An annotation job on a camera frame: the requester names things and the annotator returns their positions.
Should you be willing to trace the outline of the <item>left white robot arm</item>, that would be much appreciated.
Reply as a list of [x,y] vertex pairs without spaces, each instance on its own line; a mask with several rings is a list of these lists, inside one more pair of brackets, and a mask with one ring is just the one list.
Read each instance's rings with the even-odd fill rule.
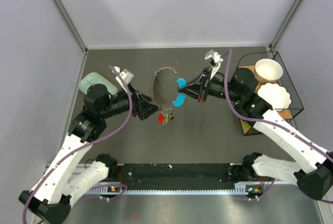
[[103,84],[89,87],[82,112],[74,118],[58,154],[44,177],[19,201],[45,223],[63,223],[71,208],[90,189],[103,180],[114,180],[117,161],[100,154],[84,172],[71,178],[82,157],[106,129],[106,119],[124,112],[144,120],[160,110],[150,97],[133,87],[112,95]]

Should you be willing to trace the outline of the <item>red capped key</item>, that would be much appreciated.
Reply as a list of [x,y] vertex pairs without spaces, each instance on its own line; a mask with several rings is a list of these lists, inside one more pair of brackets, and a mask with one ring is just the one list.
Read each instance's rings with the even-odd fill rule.
[[163,124],[163,121],[164,121],[164,115],[162,113],[160,113],[159,117],[158,117],[158,123]]

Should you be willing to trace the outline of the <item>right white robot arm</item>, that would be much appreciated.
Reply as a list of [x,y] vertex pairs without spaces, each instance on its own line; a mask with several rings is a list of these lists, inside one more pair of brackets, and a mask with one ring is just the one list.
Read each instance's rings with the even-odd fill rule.
[[332,187],[332,153],[292,128],[255,89],[258,81],[251,70],[237,68],[230,81],[225,74],[214,77],[211,68],[190,82],[181,79],[178,92],[199,102],[207,96],[226,99],[233,113],[274,141],[292,162],[253,152],[244,157],[240,169],[231,169],[233,181],[271,177],[297,186],[306,196],[321,201]]

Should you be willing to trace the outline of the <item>yellow capped key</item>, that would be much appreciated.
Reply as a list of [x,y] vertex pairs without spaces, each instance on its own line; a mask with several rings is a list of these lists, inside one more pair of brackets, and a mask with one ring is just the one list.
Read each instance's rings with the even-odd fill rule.
[[173,112],[169,112],[168,114],[168,120],[171,121],[174,119],[174,113]]

